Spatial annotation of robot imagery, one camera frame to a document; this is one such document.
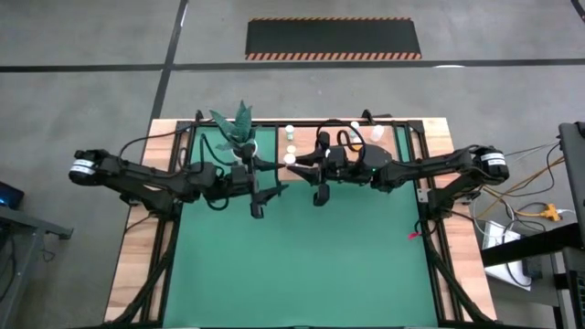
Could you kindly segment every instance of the orange plug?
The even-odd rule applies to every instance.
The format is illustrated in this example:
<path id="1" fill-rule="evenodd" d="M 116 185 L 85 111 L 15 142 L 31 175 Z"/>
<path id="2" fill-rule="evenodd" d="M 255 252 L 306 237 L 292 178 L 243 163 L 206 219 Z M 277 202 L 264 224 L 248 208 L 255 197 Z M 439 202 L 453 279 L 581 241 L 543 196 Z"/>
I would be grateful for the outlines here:
<path id="1" fill-rule="evenodd" d="M 540 216 L 552 221 L 560 221 L 560 215 L 557 212 L 557 208 L 553 204 L 547 204 L 547 207 L 540 213 Z"/>

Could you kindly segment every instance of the wooden edge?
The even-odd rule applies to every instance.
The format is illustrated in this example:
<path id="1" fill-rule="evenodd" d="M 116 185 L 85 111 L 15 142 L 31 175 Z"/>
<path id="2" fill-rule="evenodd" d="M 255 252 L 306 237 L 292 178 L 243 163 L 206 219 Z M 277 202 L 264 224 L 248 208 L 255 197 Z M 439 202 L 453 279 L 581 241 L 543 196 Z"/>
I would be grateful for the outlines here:
<path id="1" fill-rule="evenodd" d="M 155 120 L 151 125 L 149 135 L 170 133 L 175 129 L 176 121 Z M 173 140 L 174 135 L 146 140 L 142 164 L 150 165 L 160 170 L 168 170 Z M 131 208 L 126 227 L 146 216 L 148 216 L 148 213 L 143 206 Z M 123 236 L 104 321 L 112 321 L 122 314 L 126 306 L 146 282 L 156 227 L 156 218 L 147 219 Z M 161 285 L 162 280 L 159 280 L 154 288 L 154 296 L 159 295 L 158 291 Z M 153 307 L 158 305 L 158 300 L 160 298 L 153 298 Z M 134 318 L 135 322 L 138 320 L 139 314 L 140 312 Z"/>
<path id="2" fill-rule="evenodd" d="M 447 120 L 424 120 L 424 130 L 427 139 L 427 146 L 430 156 L 451 153 L 454 151 L 451 134 Z M 435 178 L 437 187 L 445 187 L 455 178 L 457 174 L 441 175 Z M 455 205 L 455 210 L 469 215 L 469 208 L 463 205 Z M 475 230 L 473 223 L 466 218 L 453 215 L 443 220 L 449 252 L 452 258 L 453 271 L 455 278 L 465 289 L 469 297 L 477 304 L 482 312 L 496 319 L 494 302 L 490 293 L 487 278 L 485 276 L 484 264 L 482 262 L 481 252 L 475 239 Z M 433 237 L 435 247 L 440 249 L 437 237 Z M 445 311 L 451 309 L 451 297 L 447 282 L 439 274 L 441 285 L 441 294 L 443 294 L 443 304 Z M 463 310 L 463 316 L 466 321 L 471 321 L 469 314 Z"/>

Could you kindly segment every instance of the green leaf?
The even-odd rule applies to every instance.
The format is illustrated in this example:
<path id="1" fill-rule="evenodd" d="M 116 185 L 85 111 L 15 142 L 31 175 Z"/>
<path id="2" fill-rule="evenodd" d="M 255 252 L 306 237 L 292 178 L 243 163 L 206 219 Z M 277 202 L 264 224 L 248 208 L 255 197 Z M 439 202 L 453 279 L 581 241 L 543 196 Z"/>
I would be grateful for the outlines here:
<path id="1" fill-rule="evenodd" d="M 213 121 L 215 121 L 218 124 L 218 128 L 221 130 L 221 133 L 225 138 L 235 133 L 236 126 L 233 123 L 229 122 L 223 115 L 213 110 L 209 110 L 209 113 L 211 113 Z"/>
<path id="2" fill-rule="evenodd" d="M 253 140 L 256 138 L 256 128 L 250 129 L 250 134 L 248 134 L 248 140 Z"/>
<path id="3" fill-rule="evenodd" d="M 252 128 L 252 107 L 246 108 L 244 101 L 239 103 L 238 113 L 236 114 L 236 121 L 234 122 L 236 129 L 233 133 L 234 138 L 240 143 L 248 140 L 250 129 Z"/>
<path id="4" fill-rule="evenodd" d="M 216 148 L 220 151 L 228 151 L 232 149 L 232 146 L 230 142 L 227 142 L 225 144 L 217 144 Z"/>

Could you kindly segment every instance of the white cap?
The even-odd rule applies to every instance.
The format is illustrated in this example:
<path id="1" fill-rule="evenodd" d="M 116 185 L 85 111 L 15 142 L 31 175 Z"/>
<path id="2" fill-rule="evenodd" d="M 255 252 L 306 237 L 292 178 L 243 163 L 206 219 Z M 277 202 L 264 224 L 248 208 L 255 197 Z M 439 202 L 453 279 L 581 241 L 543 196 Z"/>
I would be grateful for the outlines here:
<path id="1" fill-rule="evenodd" d="M 294 156 L 294 154 L 286 154 L 284 156 L 284 162 L 287 165 L 292 165 L 292 164 L 294 164 L 296 162 L 296 156 Z"/>

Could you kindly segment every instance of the wooden table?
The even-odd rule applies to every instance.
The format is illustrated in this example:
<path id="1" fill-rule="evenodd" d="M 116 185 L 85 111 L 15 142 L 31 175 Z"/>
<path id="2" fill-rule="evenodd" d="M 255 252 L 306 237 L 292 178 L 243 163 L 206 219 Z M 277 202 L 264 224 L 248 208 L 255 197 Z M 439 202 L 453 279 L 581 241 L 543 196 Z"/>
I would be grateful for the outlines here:
<path id="1" fill-rule="evenodd" d="M 315 119 L 316 122 L 321 122 L 323 120 L 325 119 Z M 364 121 L 363 119 L 351 118 L 342 120 L 358 122 Z M 378 122 L 387 122 L 392 120 L 422 120 L 430 156 L 447 154 L 453 151 L 452 139 L 449 133 L 449 127 L 447 125 L 446 119 L 377 119 Z M 154 120 L 149 133 L 151 135 L 155 135 L 172 132 L 176 128 L 177 121 L 179 120 Z M 307 119 L 298 119 L 298 121 L 307 121 Z M 332 136 L 335 136 L 336 131 L 339 129 L 340 128 L 335 127 L 324 128 L 324 130 L 330 132 Z M 360 127 L 360 132 L 367 140 L 367 143 L 372 143 L 368 140 L 371 129 L 372 127 Z M 294 133 L 293 142 L 289 142 L 286 139 L 286 133 L 284 129 L 280 129 L 279 159 L 283 159 L 286 153 L 286 146 L 289 144 L 294 144 L 296 146 L 296 154 L 310 153 L 314 149 L 314 134 L 315 128 L 297 128 Z M 387 130 L 383 137 L 385 142 L 378 145 L 389 151 L 394 158 L 398 158 L 395 144 L 392 142 L 392 139 L 388 138 L 389 135 L 392 134 L 388 133 Z M 415 155 L 421 156 L 420 148 L 418 147 L 419 143 L 417 143 L 418 137 L 413 134 L 413 139 L 415 142 Z M 144 152 L 143 165 L 153 166 L 161 170 L 168 170 L 173 140 L 173 135 L 148 140 Z M 182 141 L 182 145 L 186 145 L 186 140 Z M 435 184 L 437 187 L 444 187 L 447 186 L 456 177 L 457 175 L 455 174 L 442 175 L 435 178 Z M 300 179 L 300 177 L 296 176 L 295 174 L 282 169 L 279 172 L 279 178 L 281 180 Z M 469 214 L 469 210 L 465 206 L 457 205 L 454 209 L 458 212 Z M 146 216 L 147 212 L 143 207 L 134 207 L 130 212 L 127 225 L 130 226 L 132 223 L 135 223 L 136 221 L 145 218 Z M 444 220 L 444 225 L 447 240 L 449 242 L 452 265 L 457 280 L 463 286 L 472 300 L 478 305 L 478 307 L 487 316 L 495 319 L 495 309 L 489 287 L 487 285 L 487 279 L 484 273 L 484 265 L 482 263 L 480 250 L 475 239 L 473 223 L 467 219 L 453 216 Z M 134 227 L 124 236 L 120 251 L 120 258 L 118 259 L 118 265 L 112 283 L 110 300 L 108 301 L 105 313 L 105 321 L 113 320 L 119 314 L 121 314 L 144 284 L 148 274 L 151 254 L 153 252 L 155 232 L 156 219 L 152 218 L 146 220 L 143 224 Z M 435 246 L 438 248 L 438 240 L 436 237 L 434 238 Z M 164 246 L 166 246 L 167 240 L 168 235 L 166 236 Z M 445 314 L 447 319 L 453 319 L 454 317 L 451 307 L 449 288 L 440 274 L 439 277 Z M 161 280 L 159 280 L 156 288 L 154 289 L 154 298 L 151 306 L 151 317 L 153 320 L 155 319 L 155 314 L 158 310 L 158 305 L 160 302 L 163 278 L 164 276 L 161 277 Z M 470 318 L 467 314 L 464 316 L 467 321 L 470 321 Z"/>

